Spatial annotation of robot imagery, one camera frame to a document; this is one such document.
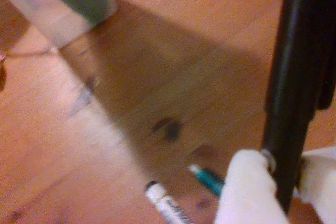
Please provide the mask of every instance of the white fabric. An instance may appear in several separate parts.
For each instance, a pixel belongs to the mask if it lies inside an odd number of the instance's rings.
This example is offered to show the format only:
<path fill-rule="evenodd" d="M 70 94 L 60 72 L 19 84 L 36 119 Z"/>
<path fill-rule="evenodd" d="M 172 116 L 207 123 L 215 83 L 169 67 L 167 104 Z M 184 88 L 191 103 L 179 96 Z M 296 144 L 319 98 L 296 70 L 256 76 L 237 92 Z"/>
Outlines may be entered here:
<path fill-rule="evenodd" d="M 299 195 L 324 224 L 336 224 L 336 147 L 303 154 Z"/>
<path fill-rule="evenodd" d="M 303 154 L 299 197 L 324 224 L 336 224 L 336 146 Z M 276 184 L 257 151 L 236 153 L 228 168 L 215 224 L 288 224 L 275 199 Z"/>
<path fill-rule="evenodd" d="M 267 168 L 267 160 L 257 151 L 235 154 L 220 196 L 216 224 L 288 224 Z"/>

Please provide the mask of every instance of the marker cap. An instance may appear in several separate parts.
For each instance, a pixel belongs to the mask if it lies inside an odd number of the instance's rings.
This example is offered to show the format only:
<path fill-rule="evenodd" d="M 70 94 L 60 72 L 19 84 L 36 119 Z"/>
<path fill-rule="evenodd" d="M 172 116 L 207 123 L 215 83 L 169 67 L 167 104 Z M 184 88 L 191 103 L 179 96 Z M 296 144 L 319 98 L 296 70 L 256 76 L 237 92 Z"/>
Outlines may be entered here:
<path fill-rule="evenodd" d="M 148 199 L 156 204 L 163 196 L 167 195 L 166 189 L 159 183 L 151 181 L 145 187 Z"/>

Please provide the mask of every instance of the wood grain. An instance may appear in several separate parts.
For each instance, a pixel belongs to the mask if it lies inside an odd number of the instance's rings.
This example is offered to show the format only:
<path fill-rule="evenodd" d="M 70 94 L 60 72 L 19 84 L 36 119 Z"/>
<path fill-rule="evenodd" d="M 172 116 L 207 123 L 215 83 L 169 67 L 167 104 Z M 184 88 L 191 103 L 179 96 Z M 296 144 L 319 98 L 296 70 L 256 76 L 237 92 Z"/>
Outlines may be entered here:
<path fill-rule="evenodd" d="M 281 1 L 118 0 L 59 52 L 33 26 L 13 35 L 0 220 L 164 223 L 143 193 L 156 179 L 195 223 L 212 223 L 218 200 L 187 167 L 225 176 L 236 151 L 259 148 Z M 335 109 L 317 114 L 306 150 L 334 143 Z M 289 218 L 320 223 L 298 201 Z"/>

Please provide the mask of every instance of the clear plastic container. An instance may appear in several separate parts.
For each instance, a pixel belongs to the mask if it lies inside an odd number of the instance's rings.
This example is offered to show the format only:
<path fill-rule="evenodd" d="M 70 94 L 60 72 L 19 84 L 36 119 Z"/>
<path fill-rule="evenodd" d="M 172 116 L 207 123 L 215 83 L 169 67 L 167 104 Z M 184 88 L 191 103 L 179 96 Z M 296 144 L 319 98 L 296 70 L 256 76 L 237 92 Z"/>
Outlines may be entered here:
<path fill-rule="evenodd" d="M 65 46 L 117 10 L 115 0 L 10 0 L 57 47 Z"/>

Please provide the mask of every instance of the teal marker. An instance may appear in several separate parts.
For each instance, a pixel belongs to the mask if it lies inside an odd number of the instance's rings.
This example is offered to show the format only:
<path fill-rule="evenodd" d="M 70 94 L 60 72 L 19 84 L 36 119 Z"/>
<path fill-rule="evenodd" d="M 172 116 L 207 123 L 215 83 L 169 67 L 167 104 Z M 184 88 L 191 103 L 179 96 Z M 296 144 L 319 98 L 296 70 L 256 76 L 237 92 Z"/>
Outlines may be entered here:
<path fill-rule="evenodd" d="M 189 170 L 196 176 L 206 188 L 208 188 L 215 195 L 220 196 L 224 186 L 224 179 L 209 169 L 201 169 L 198 165 L 193 164 L 189 166 Z"/>

